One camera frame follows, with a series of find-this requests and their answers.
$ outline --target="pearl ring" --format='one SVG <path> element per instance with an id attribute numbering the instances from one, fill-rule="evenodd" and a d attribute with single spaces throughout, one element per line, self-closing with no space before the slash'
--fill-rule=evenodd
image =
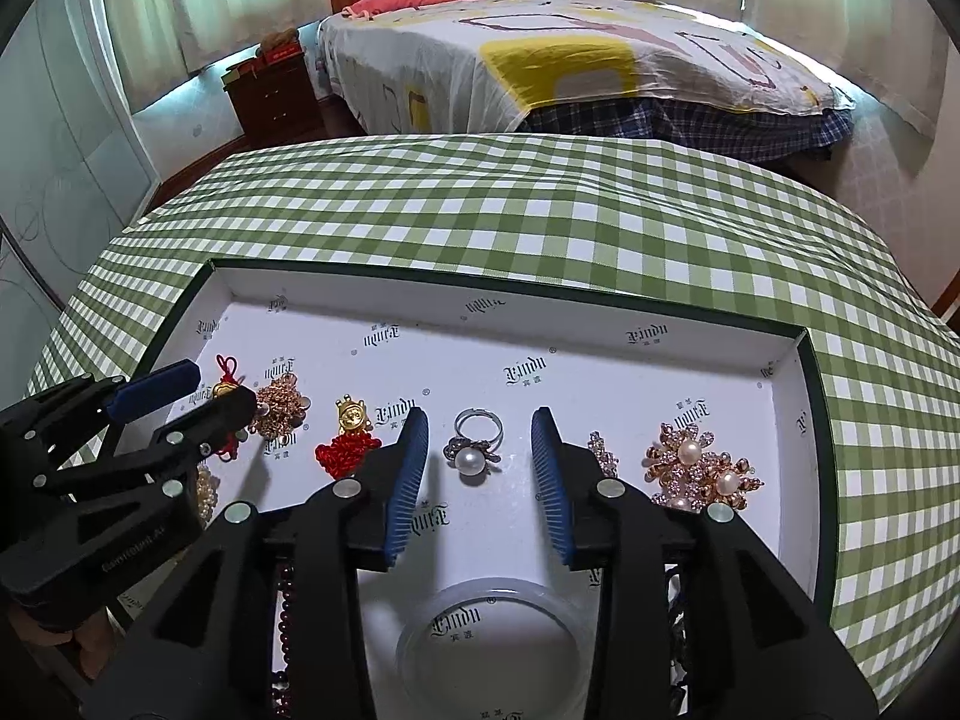
<path id="1" fill-rule="evenodd" d="M 486 416 L 497 427 L 497 434 L 491 440 L 469 439 L 463 433 L 464 423 L 473 416 Z M 503 423 L 500 417 L 486 409 L 463 410 L 453 420 L 456 437 L 443 447 L 443 456 L 464 476 L 476 476 L 487 470 L 488 463 L 499 463 L 500 456 L 494 454 L 503 442 Z"/>

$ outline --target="pearl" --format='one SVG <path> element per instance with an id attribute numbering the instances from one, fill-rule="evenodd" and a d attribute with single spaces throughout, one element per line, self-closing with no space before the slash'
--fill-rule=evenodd
<path id="1" fill-rule="evenodd" d="M 677 450 L 677 457 L 685 466 L 694 466 L 703 456 L 703 450 L 697 442 L 683 442 Z"/>
<path id="2" fill-rule="evenodd" d="M 717 493 L 721 495 L 733 495 L 740 489 L 740 477 L 733 471 L 727 471 L 723 476 L 717 479 Z"/>
<path id="3" fill-rule="evenodd" d="M 464 476 L 476 476 L 487 468 L 487 458 L 480 450 L 465 446 L 457 452 L 453 464 Z"/>
<path id="4" fill-rule="evenodd" d="M 676 495 L 666 502 L 671 509 L 679 509 L 681 512 L 692 512 L 693 504 L 685 495 Z"/>

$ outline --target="table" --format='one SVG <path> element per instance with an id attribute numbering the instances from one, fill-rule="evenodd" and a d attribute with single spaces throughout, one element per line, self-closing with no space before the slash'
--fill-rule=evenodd
<path id="1" fill-rule="evenodd" d="M 30 392 L 131 375 L 214 257 L 479 274 L 803 325 L 836 456 L 830 621 L 881 704 L 960 602 L 960 341 L 882 240 L 817 191 L 658 141 L 395 136 L 237 154 L 104 250 Z"/>

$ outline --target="yellow pattern on sheet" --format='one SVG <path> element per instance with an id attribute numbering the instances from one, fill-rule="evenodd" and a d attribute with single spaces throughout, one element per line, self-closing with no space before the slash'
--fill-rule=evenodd
<path id="1" fill-rule="evenodd" d="M 407 103 L 410 108 L 410 125 L 414 132 L 428 134 L 430 129 L 430 106 L 426 97 L 415 89 L 407 90 Z"/>
<path id="2" fill-rule="evenodd" d="M 637 57 L 620 38 L 546 35 L 483 43 L 480 56 L 523 112 L 582 98 L 627 97 L 640 88 Z"/>

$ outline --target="bed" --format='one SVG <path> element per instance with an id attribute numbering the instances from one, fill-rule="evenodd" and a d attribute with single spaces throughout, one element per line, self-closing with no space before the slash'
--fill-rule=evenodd
<path id="1" fill-rule="evenodd" d="M 750 35 L 651 2 L 457 0 L 372 20 L 331 0 L 320 54 L 370 134 L 658 138 L 757 164 L 829 148 L 853 102 Z"/>

